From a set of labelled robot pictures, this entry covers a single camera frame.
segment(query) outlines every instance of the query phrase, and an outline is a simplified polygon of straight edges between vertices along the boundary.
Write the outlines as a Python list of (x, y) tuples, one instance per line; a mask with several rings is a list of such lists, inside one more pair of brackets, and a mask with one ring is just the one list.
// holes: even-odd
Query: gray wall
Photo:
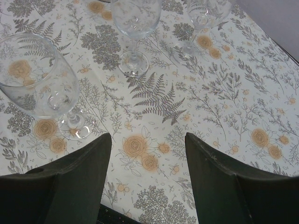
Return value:
[(299, 61), (299, 0), (237, 0), (237, 4)]

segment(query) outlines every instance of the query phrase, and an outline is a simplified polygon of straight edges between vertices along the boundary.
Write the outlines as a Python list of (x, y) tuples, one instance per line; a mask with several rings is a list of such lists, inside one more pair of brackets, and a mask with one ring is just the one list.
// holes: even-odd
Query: tablecloth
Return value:
[(299, 66), (238, 6), (200, 32), (200, 54), (180, 65), (174, 46), (193, 31), (186, 0), (162, 7), (156, 30), (139, 41), (150, 66), (136, 79), (117, 67), (131, 41), (114, 25), (110, 3), (1, 1), (1, 39), (22, 32), (50, 39), (78, 76), (76, 108), (94, 123), (86, 140), (70, 141), (56, 121), (22, 113), (1, 93), (1, 175), (26, 173), (109, 132), (101, 202), (143, 223), (195, 224), (186, 132), (256, 168), (298, 174)]

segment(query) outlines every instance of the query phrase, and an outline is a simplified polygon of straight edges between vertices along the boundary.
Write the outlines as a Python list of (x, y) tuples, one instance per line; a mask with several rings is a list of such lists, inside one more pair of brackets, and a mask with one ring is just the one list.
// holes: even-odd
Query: table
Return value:
[(298, 174), (299, 66), (238, 6), (219, 26), (201, 31), (199, 62), (179, 65), (173, 47), (190, 38), (193, 26), (185, 1), (164, 0), (158, 27), (138, 47), (149, 71), (136, 80), (117, 68), (130, 40), (113, 24), (109, 3), (27, 4), (1, 2), (1, 38), (33, 32), (55, 42), (80, 80), (76, 107), (95, 125), (86, 140), (68, 141), (56, 122), (35, 120), (1, 94), (1, 175), (25, 173), (109, 132), (102, 203), (141, 222), (161, 214), (165, 223), (195, 224), (186, 132), (256, 168)]

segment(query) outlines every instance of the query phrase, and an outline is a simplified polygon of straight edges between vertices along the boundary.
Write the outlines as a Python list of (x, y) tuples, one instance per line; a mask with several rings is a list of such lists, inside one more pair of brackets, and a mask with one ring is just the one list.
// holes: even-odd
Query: glass rim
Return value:
[(37, 85), (39, 85), (41, 82), (43, 82), (45, 79), (49, 78), (50, 77), (50, 74), (51, 72), (57, 67), (57, 56), (58, 56), (58, 52), (57, 52), (57, 49), (56, 47), (51, 43), (51, 41), (49, 41), (47, 38), (43, 37), (43, 36), (40, 36), (38, 34), (34, 34), (34, 33), (22, 33), (22, 34), (14, 34), (14, 35), (10, 35), (10, 36), (6, 36), (5, 38), (3, 38), (1, 41), (0, 41), (0, 45), (2, 43), (4, 43), (5, 41), (11, 39), (11, 38), (15, 38), (15, 37), (22, 37), (22, 36), (31, 36), (31, 37), (37, 37), (39, 39), (41, 39), (42, 41), (45, 41), (47, 44), (49, 44), (52, 48), (53, 48), (53, 51), (54, 51), (54, 64), (51, 68), (51, 70), (48, 72), (47, 76), (42, 78), (41, 80), (39, 80), (38, 82), (36, 83), (33, 83), (31, 85), (26, 85), (26, 86), (13, 86), (13, 85), (6, 85), (6, 84), (3, 84), (2, 82), (0, 82), (0, 86), (3, 86), (3, 87), (11, 87), (11, 88), (18, 88), (18, 89), (21, 89), (21, 88), (32, 88), (32, 87), (36, 87)]

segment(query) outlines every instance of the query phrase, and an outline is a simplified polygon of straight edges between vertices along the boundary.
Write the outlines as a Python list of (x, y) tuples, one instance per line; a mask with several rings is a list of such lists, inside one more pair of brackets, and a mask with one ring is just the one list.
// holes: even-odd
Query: wine glass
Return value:
[(187, 12), (194, 25), (190, 41), (179, 42), (175, 46), (174, 58), (184, 64), (190, 57), (199, 55), (199, 49), (194, 44), (197, 34), (204, 28), (217, 26), (232, 10), (236, 0), (187, 0)]
[(90, 134), (82, 112), (72, 110), (80, 94), (76, 74), (49, 40), (8, 36), (0, 41), (0, 59), (0, 89), (21, 111), (39, 119), (62, 116), (60, 130), (68, 139)]
[(121, 55), (119, 68), (126, 75), (137, 77), (149, 69), (146, 56), (136, 51), (138, 40), (148, 36), (157, 26), (162, 0), (111, 0), (116, 27), (133, 41), (133, 48)]

